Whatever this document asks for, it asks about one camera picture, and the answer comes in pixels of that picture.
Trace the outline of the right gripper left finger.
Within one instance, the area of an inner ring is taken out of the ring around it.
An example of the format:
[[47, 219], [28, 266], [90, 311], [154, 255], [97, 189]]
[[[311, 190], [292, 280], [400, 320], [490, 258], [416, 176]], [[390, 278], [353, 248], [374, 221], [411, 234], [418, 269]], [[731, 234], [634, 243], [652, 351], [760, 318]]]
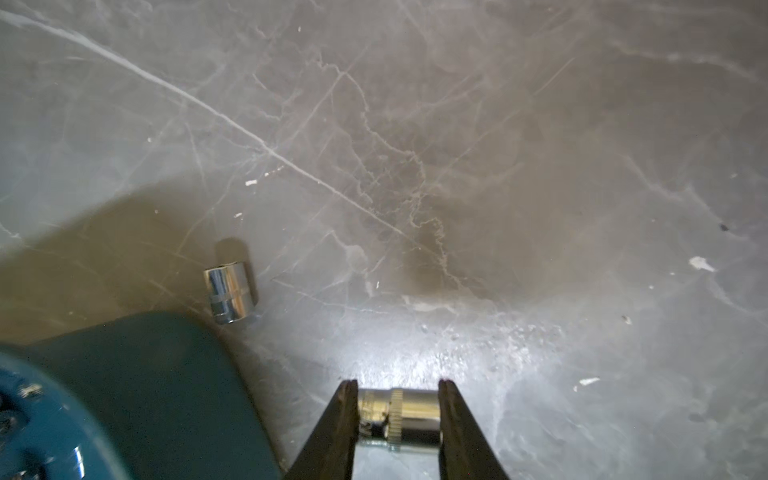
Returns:
[[285, 479], [350, 480], [359, 436], [358, 382], [342, 381]]

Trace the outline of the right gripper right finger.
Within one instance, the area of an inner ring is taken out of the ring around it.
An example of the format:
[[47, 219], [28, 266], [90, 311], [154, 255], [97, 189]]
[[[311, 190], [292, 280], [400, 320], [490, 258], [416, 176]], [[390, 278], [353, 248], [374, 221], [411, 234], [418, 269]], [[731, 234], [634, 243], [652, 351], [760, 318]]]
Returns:
[[442, 434], [440, 478], [509, 480], [452, 380], [439, 381], [438, 400]]

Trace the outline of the chrome socket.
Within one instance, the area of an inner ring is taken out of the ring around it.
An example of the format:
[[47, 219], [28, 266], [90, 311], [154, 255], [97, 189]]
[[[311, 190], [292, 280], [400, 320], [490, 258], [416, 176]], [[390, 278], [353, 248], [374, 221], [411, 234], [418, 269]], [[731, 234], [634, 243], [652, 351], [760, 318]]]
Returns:
[[250, 316], [256, 302], [244, 262], [232, 262], [203, 273], [214, 321], [232, 324]]
[[392, 452], [436, 452], [442, 444], [438, 392], [405, 388], [358, 391], [358, 441]]

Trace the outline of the teal plastic storage box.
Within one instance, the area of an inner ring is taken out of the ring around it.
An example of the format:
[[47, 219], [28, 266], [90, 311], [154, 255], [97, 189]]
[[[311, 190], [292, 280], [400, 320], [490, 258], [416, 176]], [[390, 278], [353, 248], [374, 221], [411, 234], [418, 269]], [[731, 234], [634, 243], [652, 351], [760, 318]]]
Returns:
[[225, 345], [149, 312], [1, 346], [5, 479], [278, 479]]

